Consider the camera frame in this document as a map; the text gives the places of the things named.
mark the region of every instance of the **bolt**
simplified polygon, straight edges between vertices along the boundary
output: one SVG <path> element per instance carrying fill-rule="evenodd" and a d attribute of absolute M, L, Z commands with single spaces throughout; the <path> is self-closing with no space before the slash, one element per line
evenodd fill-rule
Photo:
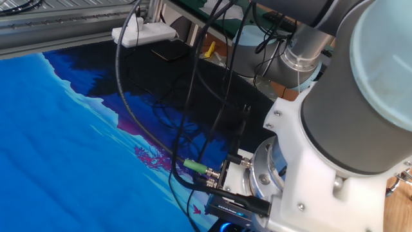
<path fill-rule="evenodd" d="M 266 151 L 269 151 L 269 148 L 270 148 L 270 144 L 266 144 L 265 150 L 266 150 Z"/>
<path fill-rule="evenodd" d="M 297 205 L 297 208 L 298 208 L 300 211 L 304 211 L 304 204 L 299 203 L 299 204 Z"/>
<path fill-rule="evenodd" d="M 270 179 L 266 174 L 260 174 L 259 181 L 264 185 L 268 185 L 270 183 Z"/>
<path fill-rule="evenodd" d="M 335 177 L 335 181 L 333 182 L 333 188 L 339 190 L 343 187 L 343 179 L 340 177 Z"/>

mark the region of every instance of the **screw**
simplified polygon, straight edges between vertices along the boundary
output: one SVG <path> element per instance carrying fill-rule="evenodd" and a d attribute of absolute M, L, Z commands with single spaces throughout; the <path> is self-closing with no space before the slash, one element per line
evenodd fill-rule
<path fill-rule="evenodd" d="M 264 185 L 268 185 L 270 183 L 269 177 L 266 174 L 260 174 L 259 181 Z"/>
<path fill-rule="evenodd" d="M 299 204 L 297 205 L 297 207 L 299 208 L 300 211 L 304 211 L 304 204 L 299 203 Z"/>
<path fill-rule="evenodd" d="M 270 144 L 266 144 L 265 150 L 266 150 L 266 151 L 269 151 L 269 148 L 270 148 Z"/>

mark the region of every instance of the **power strip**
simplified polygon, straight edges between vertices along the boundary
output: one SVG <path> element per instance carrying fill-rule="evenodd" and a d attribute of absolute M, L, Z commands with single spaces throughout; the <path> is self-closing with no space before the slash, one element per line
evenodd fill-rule
<path fill-rule="evenodd" d="M 111 31 L 111 36 L 115 43 L 118 43 L 121 28 L 114 28 Z M 128 26 L 124 32 L 122 45 L 126 48 L 136 46 L 137 33 L 139 36 L 138 44 L 149 44 L 166 39 L 173 39 L 176 35 L 176 30 L 166 25 L 165 23 L 149 23 L 143 24 L 143 28 L 137 32 L 135 28 Z"/>

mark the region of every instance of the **blue fabric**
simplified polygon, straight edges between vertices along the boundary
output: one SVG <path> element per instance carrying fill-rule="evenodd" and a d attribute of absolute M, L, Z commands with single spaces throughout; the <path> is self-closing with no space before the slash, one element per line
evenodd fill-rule
<path fill-rule="evenodd" d="M 162 151 L 119 129 L 103 99 L 75 92 L 43 54 L 0 70 L 0 231 L 192 231 Z M 174 186 L 184 203 L 189 190 Z M 191 205 L 203 231 L 216 219 L 206 199 Z"/>

